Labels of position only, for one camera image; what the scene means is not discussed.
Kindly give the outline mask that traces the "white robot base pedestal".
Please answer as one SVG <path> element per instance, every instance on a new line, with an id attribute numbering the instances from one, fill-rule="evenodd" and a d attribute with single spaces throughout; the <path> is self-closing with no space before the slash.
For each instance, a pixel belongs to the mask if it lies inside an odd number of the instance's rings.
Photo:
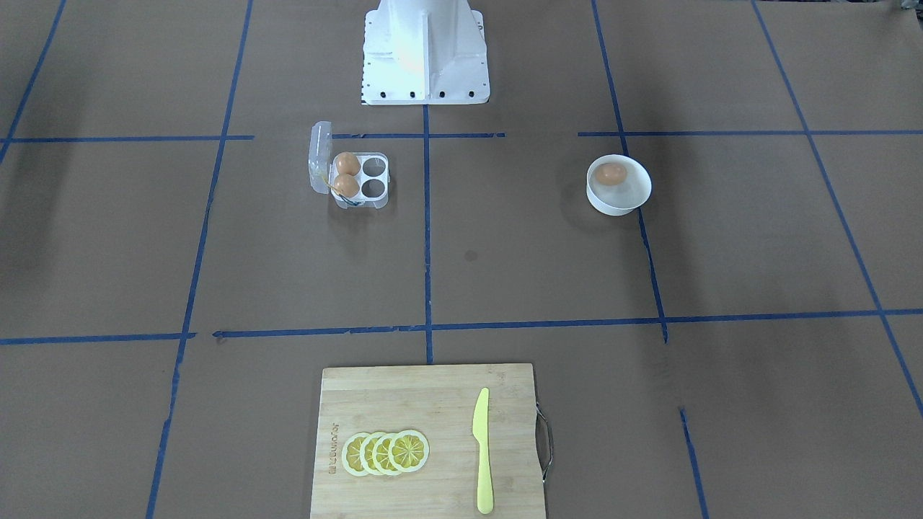
<path id="1" fill-rule="evenodd" d="M 363 105 L 489 102 L 484 17 L 468 1 L 381 1 L 363 28 Z"/>

